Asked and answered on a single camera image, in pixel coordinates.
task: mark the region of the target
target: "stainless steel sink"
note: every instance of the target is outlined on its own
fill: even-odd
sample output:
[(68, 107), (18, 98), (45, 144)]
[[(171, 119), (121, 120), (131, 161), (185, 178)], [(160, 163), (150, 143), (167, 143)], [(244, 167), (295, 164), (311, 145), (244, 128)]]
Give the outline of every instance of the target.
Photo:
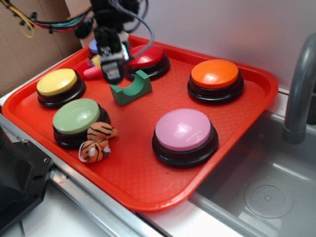
[(244, 236), (316, 236), (316, 128), (282, 139), (284, 117), (264, 114), (190, 201)]

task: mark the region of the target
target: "curved block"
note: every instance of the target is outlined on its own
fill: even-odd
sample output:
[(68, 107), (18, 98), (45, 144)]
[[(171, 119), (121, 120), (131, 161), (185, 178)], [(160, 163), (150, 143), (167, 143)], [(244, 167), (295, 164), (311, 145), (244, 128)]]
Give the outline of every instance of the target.
[(121, 88), (117, 85), (110, 85), (110, 88), (113, 98), (121, 106), (126, 105), (153, 90), (150, 77), (142, 70), (136, 72), (135, 79), (130, 86)]

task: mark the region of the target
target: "cable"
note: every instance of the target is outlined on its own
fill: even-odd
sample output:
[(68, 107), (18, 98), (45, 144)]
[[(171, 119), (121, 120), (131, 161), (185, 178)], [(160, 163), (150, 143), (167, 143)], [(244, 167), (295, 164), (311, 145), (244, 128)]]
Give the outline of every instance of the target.
[(88, 6), (85, 11), (78, 14), (75, 17), (71, 17), (67, 20), (62, 21), (39, 21), (36, 20), (36, 12), (32, 13), (31, 17), (26, 16), (23, 14), (19, 9), (17, 9), (13, 4), (11, 4), (7, 0), (0, 0), (0, 2), (9, 10), (11, 10), (15, 16), (18, 16), (22, 22), (25, 22), (29, 29), (32, 31), (31, 35), (28, 35), (23, 30), (23, 34), (27, 37), (34, 36), (34, 27), (38, 27), (41, 29), (49, 30), (50, 33), (52, 32), (67, 32), (76, 28), (81, 22), (84, 21), (87, 14), (92, 10), (92, 6)]
[[(146, 5), (145, 5), (145, 10), (144, 10), (143, 15), (142, 15), (142, 18), (143, 18), (143, 19), (145, 18), (145, 16), (147, 15), (147, 12), (148, 12), (148, 0), (145, 0), (145, 3), (146, 3)], [(127, 30), (126, 32), (127, 32), (127, 33), (132, 33), (132, 32), (134, 32), (134, 31), (137, 30), (137, 28), (140, 26), (140, 23), (141, 23), (141, 22), (138, 21), (137, 24), (134, 26), (133, 29)]]
[(150, 25), (148, 25), (148, 23), (141, 18), (140, 16), (136, 15), (134, 12), (131, 12), (127, 9), (125, 9), (124, 7), (122, 7), (119, 3), (118, 0), (108, 0), (109, 4), (112, 5), (117, 11), (123, 12), (131, 17), (136, 18), (137, 20), (139, 20), (141, 23), (143, 23), (146, 28), (149, 30), (151, 38), (150, 41), (148, 42), (148, 44), (140, 51), (138, 51), (137, 53), (135, 53), (134, 55), (132, 55), (127, 61), (126, 63), (129, 63), (130, 61), (134, 60), (135, 58), (137, 58), (138, 56), (140, 56), (141, 54), (143, 54), (144, 52), (146, 52), (153, 44), (154, 44), (154, 40), (155, 40), (155, 33), (153, 31), (153, 29), (150, 27)]

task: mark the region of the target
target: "round button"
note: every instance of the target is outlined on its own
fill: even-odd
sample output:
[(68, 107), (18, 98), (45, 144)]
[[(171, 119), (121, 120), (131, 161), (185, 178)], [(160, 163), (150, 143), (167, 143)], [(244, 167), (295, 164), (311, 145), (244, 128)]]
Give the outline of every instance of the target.
[[(141, 51), (144, 47), (145, 45), (140, 45), (135, 48), (132, 48), (130, 54), (133, 56), (134, 54)], [(152, 45), (143, 54), (129, 62), (128, 65), (134, 68), (145, 68), (153, 66), (154, 64), (158, 63), (161, 59), (163, 59), (163, 49), (157, 45)]]
[(77, 81), (77, 75), (72, 69), (58, 69), (46, 74), (37, 83), (37, 91), (44, 96), (60, 94)]
[(54, 128), (73, 135), (87, 130), (100, 117), (99, 105), (91, 99), (77, 99), (61, 107), (53, 118)]
[(219, 89), (238, 79), (238, 67), (227, 60), (213, 59), (197, 64), (192, 69), (193, 82), (207, 89)]
[(99, 53), (98, 47), (97, 47), (97, 41), (95, 39), (90, 42), (89, 49), (94, 54), (98, 54)]
[(155, 129), (158, 142), (165, 148), (184, 152), (203, 145), (211, 134), (208, 117), (193, 109), (178, 109), (164, 115)]

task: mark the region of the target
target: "stuffed tiger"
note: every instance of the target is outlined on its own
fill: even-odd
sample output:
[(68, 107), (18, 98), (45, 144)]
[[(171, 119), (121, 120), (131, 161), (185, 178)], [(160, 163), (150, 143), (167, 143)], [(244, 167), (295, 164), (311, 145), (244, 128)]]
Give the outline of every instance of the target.
[(109, 156), (111, 150), (108, 139), (117, 136), (118, 131), (105, 122), (96, 122), (87, 131), (88, 141), (79, 149), (79, 159), (82, 162), (93, 163)]
[(87, 132), (87, 139), (92, 141), (98, 141), (102, 139), (110, 139), (118, 135), (118, 130), (108, 123), (95, 122), (90, 126)]

